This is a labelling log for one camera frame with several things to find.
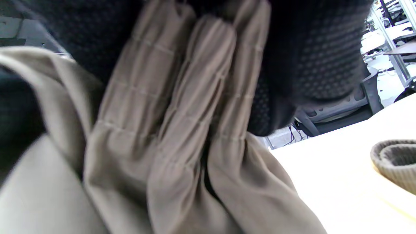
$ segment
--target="desk surface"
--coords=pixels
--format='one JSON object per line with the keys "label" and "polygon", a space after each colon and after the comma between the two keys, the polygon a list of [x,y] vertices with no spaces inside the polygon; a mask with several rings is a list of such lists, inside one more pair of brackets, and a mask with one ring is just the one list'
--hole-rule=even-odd
{"label": "desk surface", "polygon": [[382,140],[416,139],[415,104],[412,95],[367,121],[272,151],[329,234],[416,233],[416,196],[376,173],[369,154]]}
{"label": "desk surface", "polygon": [[[386,32],[389,35],[390,39],[394,40],[400,36],[408,35],[413,33],[413,31],[405,30],[407,27],[411,27],[412,24],[410,22],[394,26],[394,27],[388,27],[386,28]],[[373,32],[368,32],[364,34],[363,40],[361,41],[361,54],[365,54],[371,50],[374,50],[386,42],[384,36],[382,35],[380,29],[377,29]]]}
{"label": "desk surface", "polygon": [[408,42],[402,46],[397,47],[392,51],[384,53],[385,55],[411,55],[416,54],[416,41]]}

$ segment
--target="black mesh fabric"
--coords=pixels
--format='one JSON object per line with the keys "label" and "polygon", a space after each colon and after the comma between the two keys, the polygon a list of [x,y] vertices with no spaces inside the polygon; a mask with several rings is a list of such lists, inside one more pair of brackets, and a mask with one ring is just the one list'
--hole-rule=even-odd
{"label": "black mesh fabric", "polygon": [[[224,0],[190,3],[198,13]],[[140,0],[15,0],[86,70],[107,82]],[[266,136],[299,106],[348,96],[362,79],[360,37],[370,0],[271,0],[272,19],[248,131]]]}
{"label": "black mesh fabric", "polygon": [[107,82],[127,41],[140,0],[15,0],[87,71]]}
{"label": "black mesh fabric", "polygon": [[[272,102],[260,111],[262,105],[255,99],[250,132],[269,135],[290,123],[287,115],[293,116],[295,108],[333,103],[354,90],[365,77],[360,39],[371,2],[288,1],[284,6],[288,12],[283,13],[281,2],[271,1],[263,69]],[[258,85],[256,96],[264,95],[264,89]],[[281,106],[286,113],[276,113]]]}

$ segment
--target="chair backrest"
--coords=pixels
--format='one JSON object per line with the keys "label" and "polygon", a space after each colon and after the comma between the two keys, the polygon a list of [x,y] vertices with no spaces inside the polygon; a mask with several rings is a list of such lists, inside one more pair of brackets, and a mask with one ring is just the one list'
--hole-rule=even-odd
{"label": "chair backrest", "polygon": [[[349,97],[330,106],[299,109],[295,114],[295,125],[313,137],[363,121],[380,111],[383,106],[377,90],[378,71],[372,67],[363,68],[370,75],[362,80],[359,88]],[[370,111],[363,112],[364,106],[369,107]]]}
{"label": "chair backrest", "polygon": [[369,67],[369,73],[370,75],[362,81],[362,84],[344,100],[321,108],[304,107],[303,111],[313,123],[319,123],[341,118],[367,105],[369,103],[367,93],[377,93],[377,82],[372,82],[370,87],[365,85],[364,82],[376,81],[378,71]]}

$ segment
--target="stitching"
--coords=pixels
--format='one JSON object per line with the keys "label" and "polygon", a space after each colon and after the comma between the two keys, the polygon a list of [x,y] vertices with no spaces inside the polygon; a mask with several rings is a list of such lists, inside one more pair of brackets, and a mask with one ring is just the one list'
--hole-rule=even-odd
{"label": "stitching", "polygon": [[241,95],[241,94],[234,94],[231,92],[226,92],[225,95],[231,98],[241,98],[241,99],[251,99],[254,98],[254,95]]}
{"label": "stitching", "polygon": [[259,51],[259,52],[262,52],[264,50],[264,47],[263,46],[252,45],[252,44],[247,43],[247,42],[241,42],[240,45],[242,45],[244,47],[248,47],[248,48],[254,49],[254,50]]}
{"label": "stitching", "polygon": [[115,125],[115,124],[106,122],[104,120],[98,120],[97,123],[98,124],[101,124],[101,125],[103,125],[103,126],[105,126],[107,128],[110,128],[110,129],[112,129],[114,131],[122,132],[122,133],[125,133],[125,134],[128,134],[128,135],[132,135],[132,136],[138,136],[139,138],[153,138],[153,137],[156,136],[155,134],[152,134],[152,135],[137,134],[137,132],[133,132],[133,131],[129,131],[129,130],[123,129],[123,128]]}
{"label": "stitching", "polygon": [[139,88],[139,87],[136,87],[136,86],[132,86],[131,84],[124,83],[124,82],[122,82],[120,80],[114,79],[113,82],[115,84],[117,84],[117,85],[125,86],[125,87],[127,87],[127,88],[129,88],[129,89],[131,89],[133,91],[137,91],[138,93],[143,94],[143,95],[146,95],[146,96],[149,96],[149,97],[160,98],[160,99],[169,99],[167,96],[160,96],[160,95],[157,95],[157,94],[153,94],[153,93],[146,92],[145,89],[143,89],[143,88]]}
{"label": "stitching", "polygon": [[175,54],[176,54],[176,52],[174,50],[168,49],[165,46],[162,46],[160,44],[154,43],[154,42],[152,42],[152,41],[150,41],[148,39],[144,39],[144,38],[141,38],[141,37],[136,37],[134,35],[132,36],[132,38],[135,41],[138,41],[138,42],[141,42],[143,44],[146,44],[146,45],[148,45],[150,47],[153,47],[153,48],[155,48],[157,50],[160,50],[160,51],[162,51],[162,52],[164,52],[164,53],[166,53],[168,55],[175,56]]}
{"label": "stitching", "polygon": [[178,115],[180,117],[184,117],[184,118],[186,118],[188,120],[191,120],[193,122],[196,122],[197,124],[200,124],[200,125],[210,124],[211,123],[211,120],[212,120],[212,118],[209,118],[209,119],[206,119],[206,120],[199,120],[198,118],[193,117],[188,112],[184,112],[184,111],[182,111],[180,109],[176,109],[174,111],[174,114],[173,115]]}

